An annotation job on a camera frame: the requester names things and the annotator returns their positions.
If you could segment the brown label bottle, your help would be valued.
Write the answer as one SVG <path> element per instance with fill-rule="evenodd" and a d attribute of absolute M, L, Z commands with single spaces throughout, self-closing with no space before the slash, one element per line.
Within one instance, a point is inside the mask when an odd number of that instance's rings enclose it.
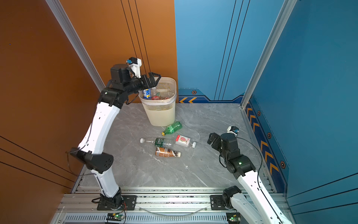
<path fill-rule="evenodd" d="M 155 152 L 156 156 L 159 157 L 181 157 L 181 152 L 177 152 L 168 148 L 163 148 L 163 147 L 157 147 L 156 148 L 156 152 Z"/>

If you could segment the clear bottle dark green label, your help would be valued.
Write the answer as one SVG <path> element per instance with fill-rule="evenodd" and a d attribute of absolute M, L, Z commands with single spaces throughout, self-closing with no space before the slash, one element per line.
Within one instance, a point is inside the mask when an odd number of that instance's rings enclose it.
<path fill-rule="evenodd" d="M 147 137 L 147 138 L 141 138 L 140 143 L 150 143 L 153 144 L 155 147 L 162 147 L 162 148 L 169 148 L 174 145 L 174 141 L 166 138 L 160 138 L 160 137 Z"/>

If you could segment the small green bottle yellow cap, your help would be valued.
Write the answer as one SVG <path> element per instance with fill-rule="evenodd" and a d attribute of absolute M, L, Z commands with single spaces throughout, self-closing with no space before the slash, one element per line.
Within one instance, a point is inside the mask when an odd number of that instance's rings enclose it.
<path fill-rule="evenodd" d="M 179 131 L 182 128 L 182 124 L 180 121 L 176 121 L 173 124 L 169 125 L 163 132 L 162 135 L 166 136 L 169 134 L 173 134 L 177 131 Z"/>

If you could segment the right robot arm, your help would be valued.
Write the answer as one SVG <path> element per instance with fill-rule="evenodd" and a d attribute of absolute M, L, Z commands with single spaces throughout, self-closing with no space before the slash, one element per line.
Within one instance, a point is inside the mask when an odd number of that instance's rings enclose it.
<path fill-rule="evenodd" d="M 220 153 L 225 167 L 245 189 L 252 203 L 237 186 L 223 191 L 224 205 L 236 210 L 249 224 L 291 224 L 273 200 L 252 161 L 240 152 L 238 138 L 233 133 L 211 133 L 207 143 Z"/>

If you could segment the white red juice carton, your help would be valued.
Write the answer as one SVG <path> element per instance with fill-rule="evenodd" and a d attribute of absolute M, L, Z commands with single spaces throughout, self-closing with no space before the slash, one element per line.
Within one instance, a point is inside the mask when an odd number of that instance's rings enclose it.
<path fill-rule="evenodd" d="M 183 146 L 183 147 L 192 147 L 195 148 L 196 147 L 196 142 L 193 141 L 191 138 L 189 137 L 185 137 L 183 135 L 178 135 L 175 139 L 175 143 L 177 145 Z"/>

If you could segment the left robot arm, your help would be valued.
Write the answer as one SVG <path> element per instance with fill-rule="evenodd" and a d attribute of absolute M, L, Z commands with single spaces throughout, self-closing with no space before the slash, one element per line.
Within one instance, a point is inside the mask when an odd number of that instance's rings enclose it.
<path fill-rule="evenodd" d="M 69 152 L 96 178 L 101 188 L 100 197 L 95 200 L 98 210 L 118 210 L 124 201 L 112 171 L 114 157 L 103 151 L 110 127 L 123 105 L 129 104 L 130 95 L 156 87 L 161 79 L 157 73 L 140 75 L 134 69 L 134 65 L 126 64 L 111 68 L 112 78 L 100 93 L 88 131 L 78 147 Z"/>

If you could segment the pepsi bottle blue cap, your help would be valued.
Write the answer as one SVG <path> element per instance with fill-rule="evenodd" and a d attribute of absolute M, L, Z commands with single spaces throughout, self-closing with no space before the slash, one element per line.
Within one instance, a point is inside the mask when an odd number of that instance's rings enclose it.
<path fill-rule="evenodd" d="M 152 98 L 152 90 L 150 89 L 144 89 L 142 91 L 143 93 L 143 99 L 151 99 Z"/>

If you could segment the red green label bottle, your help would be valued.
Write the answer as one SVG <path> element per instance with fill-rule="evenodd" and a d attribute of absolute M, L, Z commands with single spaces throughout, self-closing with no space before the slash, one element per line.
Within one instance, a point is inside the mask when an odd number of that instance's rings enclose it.
<path fill-rule="evenodd" d="M 159 92 L 154 93 L 152 95 L 152 100 L 161 100 L 160 93 Z"/>

